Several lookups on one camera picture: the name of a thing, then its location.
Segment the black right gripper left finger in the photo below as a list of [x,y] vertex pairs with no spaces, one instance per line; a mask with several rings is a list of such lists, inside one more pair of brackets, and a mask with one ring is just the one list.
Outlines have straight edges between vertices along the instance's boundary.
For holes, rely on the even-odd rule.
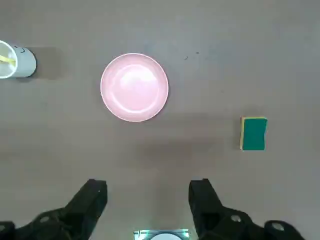
[[104,180],[89,179],[68,204],[45,211],[28,224],[16,227],[0,222],[2,240],[88,240],[108,202]]

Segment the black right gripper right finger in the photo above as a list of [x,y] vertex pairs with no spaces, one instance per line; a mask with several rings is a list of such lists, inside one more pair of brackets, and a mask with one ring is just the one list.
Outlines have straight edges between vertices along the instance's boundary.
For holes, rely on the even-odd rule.
[[291,224],[269,220],[255,224],[245,212],[223,206],[210,181],[192,180],[188,203],[199,240],[303,240]]

